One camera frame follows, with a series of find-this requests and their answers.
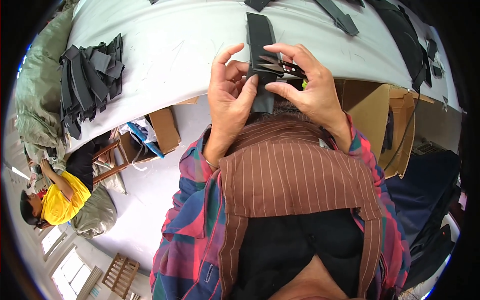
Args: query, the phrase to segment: black shirt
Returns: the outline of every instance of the black shirt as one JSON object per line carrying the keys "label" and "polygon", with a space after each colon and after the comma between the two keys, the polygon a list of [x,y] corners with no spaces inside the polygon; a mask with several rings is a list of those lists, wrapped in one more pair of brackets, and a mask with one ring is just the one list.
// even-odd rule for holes
{"label": "black shirt", "polygon": [[[232,299],[267,299],[317,254],[337,285],[357,296],[363,234],[350,209],[250,218]],[[375,297],[371,284],[367,298]]]}

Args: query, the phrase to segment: yellow shirt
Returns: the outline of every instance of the yellow shirt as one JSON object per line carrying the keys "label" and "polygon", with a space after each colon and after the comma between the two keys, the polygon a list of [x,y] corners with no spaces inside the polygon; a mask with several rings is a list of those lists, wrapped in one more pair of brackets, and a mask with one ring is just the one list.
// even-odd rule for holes
{"label": "yellow shirt", "polygon": [[90,198],[88,188],[74,175],[64,171],[61,175],[73,189],[71,200],[63,195],[56,184],[50,185],[43,196],[43,209],[41,218],[52,225],[59,225],[70,221]]}

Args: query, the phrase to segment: brown cardboard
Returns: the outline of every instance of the brown cardboard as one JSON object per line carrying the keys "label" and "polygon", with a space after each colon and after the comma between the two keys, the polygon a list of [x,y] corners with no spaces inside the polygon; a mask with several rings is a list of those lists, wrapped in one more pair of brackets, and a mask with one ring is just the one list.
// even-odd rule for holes
{"label": "brown cardboard", "polygon": [[[410,94],[414,99],[419,97],[419,94],[412,90],[404,89],[403,87],[399,87],[397,85],[392,85],[390,90],[390,98],[403,98],[405,94]],[[435,101],[427,97],[425,95],[420,94],[420,100],[423,100],[428,103],[434,103]]]}
{"label": "brown cardboard", "polygon": [[[350,114],[353,125],[369,140],[378,165],[385,168],[394,156],[405,132],[408,120],[415,108],[418,94],[398,86],[358,80],[336,80],[338,99],[342,109]],[[432,103],[427,96],[420,99]],[[392,149],[381,154],[385,136],[388,107],[394,115],[394,137]],[[403,177],[410,159],[415,137],[415,116],[407,129],[403,144],[392,164],[385,171],[385,178],[396,174]]]}
{"label": "brown cardboard", "polygon": [[[152,127],[155,130],[158,146],[163,154],[166,155],[167,153],[175,150],[180,143],[180,136],[177,132],[177,128],[175,128],[171,110],[169,108],[163,108],[150,113],[149,116]],[[129,163],[132,163],[137,156],[138,151],[135,150],[131,144],[130,132],[119,136],[120,143],[125,151],[127,160]],[[144,154],[142,151],[135,163],[138,164],[158,158],[159,157],[152,152],[147,152],[147,154]]]}
{"label": "brown cardboard", "polygon": [[176,103],[175,105],[179,105],[179,104],[197,104],[198,97],[200,97],[200,96],[193,97],[193,98],[187,99],[187,100],[185,100],[185,101],[181,101],[181,102],[179,102],[179,103]]}
{"label": "brown cardboard", "polygon": [[169,108],[164,108],[150,113],[149,116],[155,130],[158,146],[163,154],[175,150],[181,140],[177,128],[175,128],[172,111]]}
{"label": "brown cardboard", "polygon": [[[391,90],[391,96],[401,96],[397,90]],[[404,93],[402,98],[390,98],[390,107],[393,111],[393,120],[394,120],[394,134],[392,149],[385,150],[384,153],[380,155],[378,160],[378,165],[385,169],[387,164],[393,158],[400,142],[402,140],[405,129],[407,129],[408,120],[413,113],[415,108],[415,103],[413,101],[413,95],[411,93]],[[408,161],[410,160],[410,152],[413,146],[413,140],[415,138],[415,116],[411,121],[410,126],[407,129],[405,134],[405,140],[394,158],[392,164],[385,171],[385,178],[390,178],[398,174],[400,178],[403,178],[405,171],[407,170]]]}
{"label": "brown cardboard", "polygon": [[342,109],[369,140],[375,157],[380,156],[388,118],[389,84],[347,80],[343,84]]}

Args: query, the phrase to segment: scissors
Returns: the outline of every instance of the scissors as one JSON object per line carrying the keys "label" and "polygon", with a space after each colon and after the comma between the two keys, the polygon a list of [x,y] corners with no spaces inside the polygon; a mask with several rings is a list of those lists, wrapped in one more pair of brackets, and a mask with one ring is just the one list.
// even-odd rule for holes
{"label": "scissors", "polygon": [[260,55],[259,58],[269,62],[269,63],[258,64],[258,66],[262,68],[269,69],[277,73],[287,73],[302,79],[307,79],[305,72],[296,64],[286,62],[284,60],[279,60],[277,58],[273,58],[269,56],[263,56],[263,55]]}

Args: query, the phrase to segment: stool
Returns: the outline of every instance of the stool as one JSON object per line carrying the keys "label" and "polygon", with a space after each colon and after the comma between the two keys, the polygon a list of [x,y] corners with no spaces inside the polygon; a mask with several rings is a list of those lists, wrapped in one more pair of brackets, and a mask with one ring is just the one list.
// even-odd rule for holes
{"label": "stool", "polygon": [[92,164],[95,163],[96,159],[97,159],[100,155],[102,155],[102,154],[104,154],[104,153],[106,153],[106,152],[108,152],[109,150],[114,149],[114,148],[117,148],[117,149],[119,150],[120,155],[121,155],[121,157],[122,157],[122,159],[123,159],[123,164],[122,164],[122,165],[119,165],[119,166],[115,166],[115,167],[113,167],[111,170],[108,170],[107,172],[102,173],[102,174],[98,175],[97,177],[93,178],[93,184],[97,184],[97,183],[99,183],[100,181],[104,180],[105,178],[108,178],[108,177],[110,177],[110,176],[112,176],[112,175],[115,175],[115,174],[117,174],[118,172],[124,170],[126,167],[128,167],[129,162],[128,162],[127,157],[126,157],[126,155],[125,155],[125,151],[123,150],[123,147],[122,147],[122,145],[121,145],[121,143],[120,143],[120,140],[117,140],[117,141],[111,143],[111,144],[108,145],[107,147],[105,147],[105,148],[101,149],[100,151],[98,151],[97,153],[95,153],[95,155],[93,156]]}
{"label": "stool", "polygon": [[138,262],[117,253],[105,276],[103,276],[102,283],[122,299],[125,299],[139,267]]}

